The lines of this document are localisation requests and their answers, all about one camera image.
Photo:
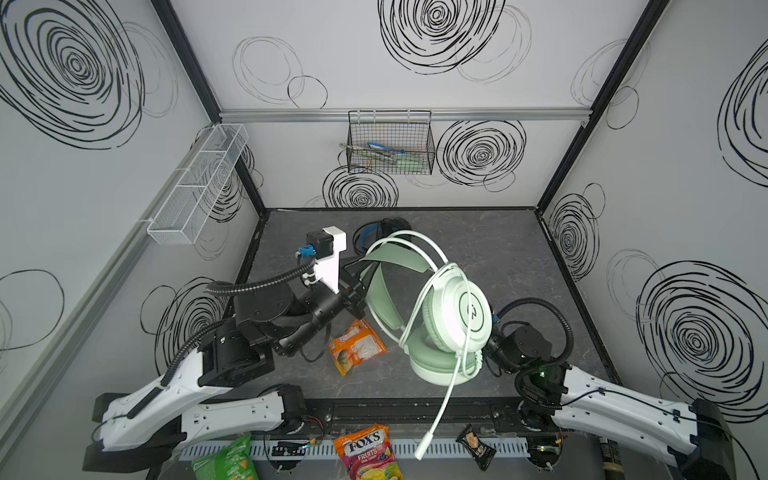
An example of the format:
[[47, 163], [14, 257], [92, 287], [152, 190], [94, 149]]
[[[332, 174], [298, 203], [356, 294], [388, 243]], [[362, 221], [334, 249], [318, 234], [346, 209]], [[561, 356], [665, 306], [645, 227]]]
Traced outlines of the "black gaming headphones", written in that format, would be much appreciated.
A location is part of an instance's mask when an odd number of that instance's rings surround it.
[[410, 229], [411, 224], [402, 217], [387, 217], [365, 223], [352, 236], [353, 250], [357, 255], [365, 255], [367, 250], [379, 239], [399, 230]]

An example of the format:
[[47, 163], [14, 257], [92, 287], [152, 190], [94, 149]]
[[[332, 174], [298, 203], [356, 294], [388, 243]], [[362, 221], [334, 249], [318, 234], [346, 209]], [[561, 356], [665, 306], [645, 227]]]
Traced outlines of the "mint green headphones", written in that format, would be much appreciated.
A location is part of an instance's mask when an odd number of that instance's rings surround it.
[[446, 388], [438, 413], [418, 444], [415, 458], [421, 460], [454, 388], [474, 379], [482, 369], [482, 348], [490, 339], [492, 329], [491, 308], [482, 290], [422, 233], [396, 231], [376, 241], [364, 258], [380, 261], [381, 265], [431, 273], [407, 320], [398, 312], [380, 267], [366, 296], [370, 315], [382, 332], [406, 353], [417, 376]]

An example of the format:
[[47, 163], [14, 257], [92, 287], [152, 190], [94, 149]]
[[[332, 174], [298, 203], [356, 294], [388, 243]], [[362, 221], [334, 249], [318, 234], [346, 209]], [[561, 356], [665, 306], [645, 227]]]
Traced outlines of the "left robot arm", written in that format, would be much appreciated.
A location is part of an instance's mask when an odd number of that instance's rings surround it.
[[296, 354], [342, 311], [362, 316], [376, 269], [363, 258], [339, 265], [337, 289], [321, 279], [316, 259], [256, 282], [209, 283], [207, 293], [233, 298], [234, 315], [195, 332], [165, 374], [142, 389], [95, 400], [97, 426], [84, 471], [157, 474], [175, 453], [201, 441], [301, 431], [308, 413], [298, 386], [278, 384], [252, 398], [224, 396], [271, 373], [276, 355]]

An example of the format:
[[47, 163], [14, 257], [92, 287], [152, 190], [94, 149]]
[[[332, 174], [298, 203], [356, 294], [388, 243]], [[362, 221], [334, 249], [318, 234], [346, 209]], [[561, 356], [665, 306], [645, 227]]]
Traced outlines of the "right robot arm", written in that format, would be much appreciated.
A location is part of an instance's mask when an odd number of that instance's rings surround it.
[[[559, 355], [552, 354], [551, 343], [531, 323], [504, 321], [513, 309], [529, 305], [544, 308], [559, 322], [565, 336]], [[529, 428], [558, 427], [603, 437], [676, 467], [685, 479], [736, 478], [735, 453], [746, 448], [713, 402], [649, 396], [570, 364], [573, 329], [543, 299], [521, 298], [486, 312], [491, 327], [483, 356], [501, 374], [512, 376], [522, 399], [520, 417]], [[512, 333], [505, 331], [508, 326]]]

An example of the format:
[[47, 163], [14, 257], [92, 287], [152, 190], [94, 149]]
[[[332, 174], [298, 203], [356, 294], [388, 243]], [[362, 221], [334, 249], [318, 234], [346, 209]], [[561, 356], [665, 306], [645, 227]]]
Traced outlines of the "orange snack bag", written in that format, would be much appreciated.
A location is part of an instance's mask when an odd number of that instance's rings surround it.
[[328, 348], [342, 376], [355, 366], [387, 352], [383, 341], [362, 319], [354, 320], [343, 335], [329, 342]]

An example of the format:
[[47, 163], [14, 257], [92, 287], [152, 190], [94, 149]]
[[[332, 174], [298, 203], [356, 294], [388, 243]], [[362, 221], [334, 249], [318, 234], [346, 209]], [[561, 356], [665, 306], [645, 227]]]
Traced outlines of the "green brush in basket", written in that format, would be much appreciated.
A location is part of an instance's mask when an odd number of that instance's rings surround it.
[[340, 143], [339, 146], [351, 156], [352, 162], [356, 165], [368, 168], [388, 166], [406, 173], [417, 173], [425, 168], [425, 163], [420, 157], [409, 155], [405, 150], [403, 150], [404, 154], [387, 156], [371, 151], [368, 144], [354, 146]]

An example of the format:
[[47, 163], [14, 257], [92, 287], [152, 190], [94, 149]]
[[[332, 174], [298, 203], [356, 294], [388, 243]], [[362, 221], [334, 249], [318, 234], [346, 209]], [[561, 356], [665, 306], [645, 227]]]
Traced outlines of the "blue tool in basket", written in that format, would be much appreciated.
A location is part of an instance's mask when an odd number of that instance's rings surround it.
[[368, 148], [371, 151], [380, 153], [382, 155], [387, 155], [387, 156], [404, 154], [403, 150], [397, 150], [395, 148], [384, 146], [375, 142], [369, 142]]

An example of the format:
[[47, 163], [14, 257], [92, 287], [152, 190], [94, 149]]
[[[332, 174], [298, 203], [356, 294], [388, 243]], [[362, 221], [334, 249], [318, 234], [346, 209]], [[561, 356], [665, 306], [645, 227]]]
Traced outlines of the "Fox's fruits candy bag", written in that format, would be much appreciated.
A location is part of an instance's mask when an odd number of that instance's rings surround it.
[[375, 424], [334, 440], [334, 449], [351, 480], [399, 480], [404, 476], [389, 439], [389, 428]]

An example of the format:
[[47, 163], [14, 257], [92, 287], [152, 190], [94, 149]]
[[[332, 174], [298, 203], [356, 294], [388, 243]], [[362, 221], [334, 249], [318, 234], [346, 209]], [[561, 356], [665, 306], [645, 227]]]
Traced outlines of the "green snack bag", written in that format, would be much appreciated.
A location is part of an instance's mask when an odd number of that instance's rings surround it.
[[250, 458], [251, 436], [233, 441], [216, 454], [194, 460], [191, 469], [197, 480], [258, 480]]

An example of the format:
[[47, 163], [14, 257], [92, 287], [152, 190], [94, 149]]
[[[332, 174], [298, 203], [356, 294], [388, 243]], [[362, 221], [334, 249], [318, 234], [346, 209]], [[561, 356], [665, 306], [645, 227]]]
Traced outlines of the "small dark snack packet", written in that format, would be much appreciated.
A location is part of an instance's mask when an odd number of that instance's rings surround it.
[[456, 438], [456, 442], [461, 445], [476, 462], [479, 469], [485, 472], [497, 450], [485, 443], [476, 433], [472, 424], [467, 424]]

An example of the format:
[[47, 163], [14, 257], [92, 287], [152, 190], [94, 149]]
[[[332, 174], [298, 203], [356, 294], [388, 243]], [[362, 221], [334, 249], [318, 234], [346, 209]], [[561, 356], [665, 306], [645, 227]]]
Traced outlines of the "dark cylindrical roll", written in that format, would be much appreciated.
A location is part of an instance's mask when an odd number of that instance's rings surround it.
[[602, 458], [602, 468], [606, 480], [625, 480], [625, 472], [621, 461], [618, 444], [604, 437], [599, 437]]

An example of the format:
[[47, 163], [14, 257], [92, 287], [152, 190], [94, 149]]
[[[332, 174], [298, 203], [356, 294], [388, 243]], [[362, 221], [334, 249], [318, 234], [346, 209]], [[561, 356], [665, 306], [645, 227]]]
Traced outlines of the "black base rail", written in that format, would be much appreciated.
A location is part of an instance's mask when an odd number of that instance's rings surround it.
[[[291, 407], [315, 418], [327, 435], [357, 427], [383, 424], [417, 431], [428, 427], [437, 414], [438, 398], [310, 398]], [[544, 416], [527, 411], [519, 397], [454, 397], [442, 417], [439, 432], [471, 424], [492, 434], [549, 435], [561, 429]]]

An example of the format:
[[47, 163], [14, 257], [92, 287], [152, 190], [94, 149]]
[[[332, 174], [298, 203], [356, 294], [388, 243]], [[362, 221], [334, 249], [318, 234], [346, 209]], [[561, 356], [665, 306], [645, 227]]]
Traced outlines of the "white mesh wall shelf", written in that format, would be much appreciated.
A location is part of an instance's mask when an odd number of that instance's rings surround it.
[[147, 233], [159, 245], [198, 240], [248, 141], [244, 125], [204, 128], [190, 150], [191, 160], [150, 222]]

